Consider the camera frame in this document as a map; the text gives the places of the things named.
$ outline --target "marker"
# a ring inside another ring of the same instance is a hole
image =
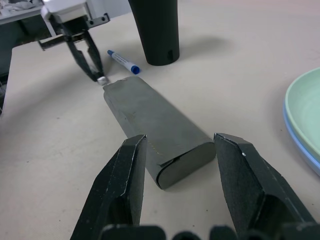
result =
[[[120,56],[118,53],[115,53],[114,51],[108,50],[108,54],[116,60],[118,63],[123,65],[126,69],[128,69],[130,72],[133,74],[138,74],[140,73],[140,68],[135,65],[132,62],[129,62],[128,60],[124,59],[122,56]]]

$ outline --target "green plate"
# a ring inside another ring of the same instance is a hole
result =
[[[284,103],[295,135],[320,162],[320,67],[298,77],[286,91]]]

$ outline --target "stacked plates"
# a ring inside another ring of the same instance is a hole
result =
[[[290,85],[283,117],[304,159],[320,176],[320,68],[303,74]]]

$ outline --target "table surface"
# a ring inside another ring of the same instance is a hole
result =
[[[0,25],[39,15],[41,8],[42,6],[37,6],[31,9],[15,11],[9,15],[0,15]]]
[[[167,66],[147,64],[131,13],[91,29],[107,76],[131,75],[110,59],[111,49],[209,136],[252,142],[320,221],[320,177],[282,117],[290,83],[320,64],[320,16],[190,1],[179,2],[178,14],[180,58]],[[103,93],[65,44],[12,50],[0,124],[0,239],[70,238],[95,177],[126,139]],[[217,161],[165,191],[146,171],[140,222],[162,226],[169,238],[191,230],[207,239],[213,225],[232,226]]]

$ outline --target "black cup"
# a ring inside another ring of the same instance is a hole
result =
[[[129,0],[146,61],[154,66],[178,60],[177,0]]]

